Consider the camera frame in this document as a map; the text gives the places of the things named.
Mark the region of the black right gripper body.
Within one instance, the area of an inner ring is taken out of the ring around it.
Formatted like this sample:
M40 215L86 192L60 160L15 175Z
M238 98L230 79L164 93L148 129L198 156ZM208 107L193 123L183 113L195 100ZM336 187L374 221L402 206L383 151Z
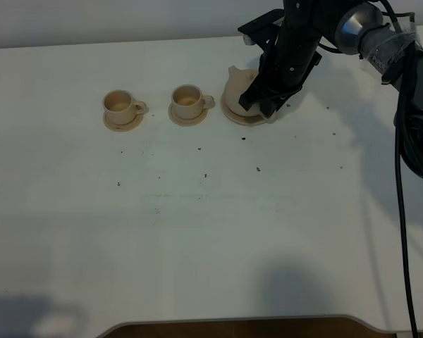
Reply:
M247 94L294 94L321 59L321 38L330 42L338 27L337 1L284 1L240 26L238 31L263 50L259 72Z

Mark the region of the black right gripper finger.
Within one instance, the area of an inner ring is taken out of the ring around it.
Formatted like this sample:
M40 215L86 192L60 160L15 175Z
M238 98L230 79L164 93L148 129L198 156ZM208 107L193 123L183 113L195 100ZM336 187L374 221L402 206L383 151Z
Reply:
M239 104L245 109L250 110L252 106L267 97L267 86L263 78L257 75L250 86L240 95Z
M259 100L260 114L263 118L270 118L275 112L277 112L287 100L296 94L295 90L287 92L275 92L265 89L261 93L261 99Z

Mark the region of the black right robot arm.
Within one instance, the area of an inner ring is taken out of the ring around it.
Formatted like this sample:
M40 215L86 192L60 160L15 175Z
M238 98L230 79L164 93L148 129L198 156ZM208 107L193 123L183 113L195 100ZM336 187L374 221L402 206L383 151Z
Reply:
M329 51L358 55L398 90L399 153L423 179L423 48L412 21L402 26L387 1L285 1L239 30L263 51L258 75L240 95L243 109L258 105L271 117L302 89L326 39Z

